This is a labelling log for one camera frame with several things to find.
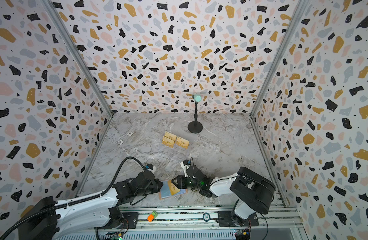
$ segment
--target terrazzo wall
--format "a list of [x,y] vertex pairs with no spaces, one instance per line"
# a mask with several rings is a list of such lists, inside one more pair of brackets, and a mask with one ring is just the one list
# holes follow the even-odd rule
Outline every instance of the terrazzo wall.
[[39,2],[0,1],[0,235],[74,197],[109,118]]
[[250,112],[297,0],[54,0],[114,112]]
[[368,0],[313,1],[254,115],[310,239],[368,240]]

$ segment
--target mint green ball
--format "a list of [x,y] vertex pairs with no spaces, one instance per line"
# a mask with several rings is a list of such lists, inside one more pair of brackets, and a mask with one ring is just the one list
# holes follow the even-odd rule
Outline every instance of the mint green ball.
[[194,95],[194,96],[193,96],[193,99],[194,99],[196,102],[200,102],[200,101],[201,101],[201,96],[200,96],[200,95]]

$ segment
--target gray marble surface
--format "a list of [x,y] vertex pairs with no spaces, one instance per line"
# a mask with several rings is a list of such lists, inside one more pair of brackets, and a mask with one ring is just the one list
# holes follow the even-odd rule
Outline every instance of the gray marble surface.
[[[153,164],[156,167],[155,177],[160,180],[184,174],[180,162],[190,157],[207,176],[225,177],[244,166],[270,179],[249,122],[249,114],[199,114],[198,121],[203,124],[203,131],[199,134],[188,131],[188,123],[192,120],[192,113],[115,114],[81,195],[105,189],[127,156],[136,157],[143,164]],[[161,141],[165,131],[189,140],[188,149],[163,145]],[[117,181],[136,177],[141,170],[137,163],[128,160]],[[231,194],[209,199],[189,189],[186,194],[162,200],[158,194],[151,194],[135,206],[232,205],[236,200],[236,196]]]

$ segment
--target round black base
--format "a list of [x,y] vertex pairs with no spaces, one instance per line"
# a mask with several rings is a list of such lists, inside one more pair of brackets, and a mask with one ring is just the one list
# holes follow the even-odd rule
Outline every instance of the round black base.
[[188,130],[191,133],[199,133],[203,130],[203,125],[200,122],[196,122],[195,126],[195,121],[193,121],[188,124]]

